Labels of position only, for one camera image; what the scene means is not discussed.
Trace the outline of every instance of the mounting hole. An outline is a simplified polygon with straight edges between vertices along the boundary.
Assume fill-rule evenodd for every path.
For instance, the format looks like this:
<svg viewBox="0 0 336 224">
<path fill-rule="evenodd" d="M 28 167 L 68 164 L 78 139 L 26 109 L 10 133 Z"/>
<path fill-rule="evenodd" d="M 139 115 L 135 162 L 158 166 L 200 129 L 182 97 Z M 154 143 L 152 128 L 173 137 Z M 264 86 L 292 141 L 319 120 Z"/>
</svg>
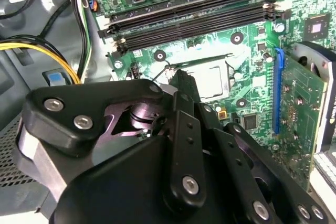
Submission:
<svg viewBox="0 0 336 224">
<path fill-rule="evenodd" d="M 239 166 L 243 165 L 239 158 L 236 159 L 236 162 L 237 162 L 237 165 L 239 165 Z"/>
<path fill-rule="evenodd" d="M 302 56 L 298 62 L 305 67 L 308 64 L 308 58 L 306 56 Z"/>
</svg>

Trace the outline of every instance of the capacitor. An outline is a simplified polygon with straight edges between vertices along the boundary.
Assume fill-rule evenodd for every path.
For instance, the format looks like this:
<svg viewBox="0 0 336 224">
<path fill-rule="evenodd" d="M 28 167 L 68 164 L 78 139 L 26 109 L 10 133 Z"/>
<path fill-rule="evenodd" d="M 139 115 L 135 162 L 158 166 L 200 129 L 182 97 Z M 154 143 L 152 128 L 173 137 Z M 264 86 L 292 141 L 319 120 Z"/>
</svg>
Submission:
<svg viewBox="0 0 336 224">
<path fill-rule="evenodd" d="M 267 63 L 273 62 L 273 57 L 269 53 L 266 52 L 262 56 L 265 62 Z"/>
<path fill-rule="evenodd" d="M 283 31 L 285 31 L 285 25 L 283 23 L 277 23 L 274 27 L 274 31 L 276 33 L 282 33 Z"/>
<path fill-rule="evenodd" d="M 126 81 L 132 80 L 132 72 L 127 72 L 125 80 Z"/>
</svg>

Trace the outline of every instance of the white cable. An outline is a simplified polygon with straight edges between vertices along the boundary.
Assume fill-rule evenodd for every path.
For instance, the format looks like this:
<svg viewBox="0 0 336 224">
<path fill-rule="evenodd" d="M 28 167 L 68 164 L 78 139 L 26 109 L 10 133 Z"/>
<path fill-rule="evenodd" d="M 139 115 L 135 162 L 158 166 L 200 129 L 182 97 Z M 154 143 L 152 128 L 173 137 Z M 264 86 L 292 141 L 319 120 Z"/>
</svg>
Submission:
<svg viewBox="0 0 336 224">
<path fill-rule="evenodd" d="M 87 25 L 87 22 L 86 22 L 86 17 L 85 17 L 85 13 L 84 13 L 84 10 L 83 10 L 82 0 L 76 0 L 76 4 L 77 4 L 77 7 L 78 7 L 80 19 L 82 20 L 83 26 L 85 28 L 85 35 L 88 37 L 87 39 L 90 40 L 90 37 L 88 36 L 89 35 L 89 28 L 88 28 L 88 25 Z M 88 51 L 87 51 L 85 65 L 84 65 L 84 69 L 83 69 L 83 74 L 82 74 L 82 77 L 80 78 L 81 83 L 84 83 L 84 81 L 87 77 L 87 71 L 88 71 L 88 68 L 89 68 L 89 63 L 90 63 L 91 55 L 92 55 L 91 42 L 89 41 L 88 44 L 90 46 L 89 46 Z"/>
</svg>

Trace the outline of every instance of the blue connector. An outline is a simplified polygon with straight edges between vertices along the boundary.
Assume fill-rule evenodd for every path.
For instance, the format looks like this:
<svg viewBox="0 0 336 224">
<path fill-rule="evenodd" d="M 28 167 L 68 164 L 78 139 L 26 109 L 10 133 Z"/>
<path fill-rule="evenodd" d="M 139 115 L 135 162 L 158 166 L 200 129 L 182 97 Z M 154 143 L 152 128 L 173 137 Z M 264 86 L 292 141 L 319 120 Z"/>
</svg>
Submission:
<svg viewBox="0 0 336 224">
<path fill-rule="evenodd" d="M 281 102 L 281 81 L 282 70 L 285 64 L 285 53 L 281 48 L 275 48 L 277 59 L 274 64 L 273 78 L 273 121 L 272 128 L 275 134 L 280 133 L 280 102 Z"/>
</svg>

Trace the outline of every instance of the screw hole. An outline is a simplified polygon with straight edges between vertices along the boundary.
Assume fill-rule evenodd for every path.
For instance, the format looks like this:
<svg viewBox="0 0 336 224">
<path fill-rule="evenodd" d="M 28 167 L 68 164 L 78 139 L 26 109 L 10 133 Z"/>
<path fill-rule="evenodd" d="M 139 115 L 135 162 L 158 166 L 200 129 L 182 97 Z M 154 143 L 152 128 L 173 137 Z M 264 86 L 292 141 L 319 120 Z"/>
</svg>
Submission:
<svg viewBox="0 0 336 224">
<path fill-rule="evenodd" d="M 243 164 L 242 164 L 242 162 L 240 161 L 240 159 L 236 159 L 236 162 L 237 162 L 237 165 L 239 165 L 239 166 L 242 166 Z"/>
</svg>

